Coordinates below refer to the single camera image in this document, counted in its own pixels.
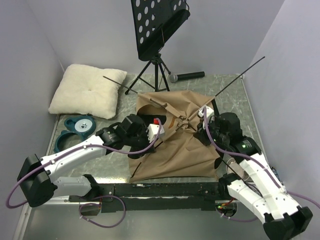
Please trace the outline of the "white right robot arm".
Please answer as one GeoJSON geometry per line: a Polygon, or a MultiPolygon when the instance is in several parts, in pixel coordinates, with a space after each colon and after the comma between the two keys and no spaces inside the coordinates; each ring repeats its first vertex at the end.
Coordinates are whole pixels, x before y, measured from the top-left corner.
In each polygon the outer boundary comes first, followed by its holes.
{"type": "Polygon", "coordinates": [[[204,106],[194,137],[220,154],[232,156],[255,184],[252,189],[235,171],[219,179],[219,196],[234,198],[249,209],[263,225],[270,240],[291,240],[303,233],[313,213],[301,206],[272,171],[258,144],[243,134],[240,119],[233,112],[216,115],[204,106]]]}

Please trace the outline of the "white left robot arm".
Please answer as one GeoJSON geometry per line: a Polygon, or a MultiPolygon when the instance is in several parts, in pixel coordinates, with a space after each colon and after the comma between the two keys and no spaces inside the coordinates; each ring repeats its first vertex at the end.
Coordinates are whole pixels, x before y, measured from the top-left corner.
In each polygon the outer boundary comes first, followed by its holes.
{"type": "Polygon", "coordinates": [[[66,150],[41,158],[36,154],[28,156],[18,174],[17,185],[32,208],[62,196],[93,201],[99,195],[99,185],[93,176],[65,177],[64,173],[113,152],[131,159],[141,158],[155,151],[154,144],[163,133],[158,118],[146,123],[140,116],[131,114],[66,150]]]}

